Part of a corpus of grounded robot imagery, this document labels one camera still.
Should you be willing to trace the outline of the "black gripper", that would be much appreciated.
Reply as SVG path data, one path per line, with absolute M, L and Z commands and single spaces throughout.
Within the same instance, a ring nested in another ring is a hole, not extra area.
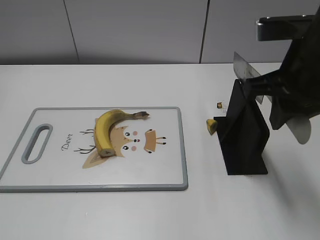
M 297 116 L 320 114 L 320 11 L 300 39 L 293 39 L 280 70 L 246 79 L 246 96 L 273 96 L 269 121 L 280 129 Z M 289 95 L 284 95 L 285 87 Z

